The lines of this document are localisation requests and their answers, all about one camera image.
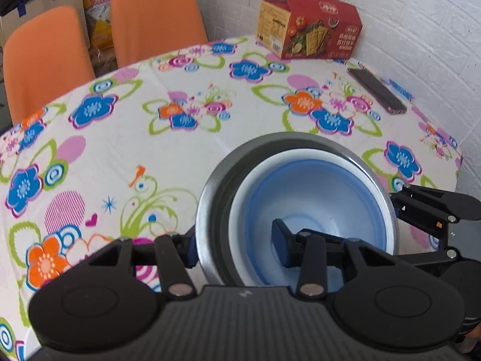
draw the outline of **floral tablecloth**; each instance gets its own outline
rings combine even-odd
[[[2,350],[25,359],[33,293],[110,240],[147,243],[186,232],[215,166],[254,137],[322,135],[362,157],[388,191],[405,181],[454,190],[462,161],[456,140],[409,103],[395,77],[386,83],[409,110],[384,112],[348,76],[351,66],[362,64],[280,61],[253,37],[218,41],[113,72],[4,134]],[[400,243],[401,253],[436,247],[407,224]],[[205,283],[199,267],[191,274],[196,286]],[[137,275],[159,289],[155,269],[138,267]]]

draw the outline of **black phone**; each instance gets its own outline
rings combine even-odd
[[[351,69],[347,72],[362,85],[389,114],[404,114],[407,107],[381,81],[367,69]]]

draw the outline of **chair backrest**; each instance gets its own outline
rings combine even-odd
[[[17,28],[3,50],[3,69],[14,124],[93,80],[75,9],[57,7]]]
[[[118,66],[207,42],[197,0],[111,0]]]

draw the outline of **tomato image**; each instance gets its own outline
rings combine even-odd
[[[304,16],[299,16],[296,19],[296,27],[298,30],[304,30],[306,24],[307,23],[305,22]]]

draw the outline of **food package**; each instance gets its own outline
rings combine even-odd
[[[110,25],[110,0],[83,0],[90,45],[101,51],[114,46]]]
[[[280,58],[349,59],[362,22],[340,0],[262,0],[257,39]]]

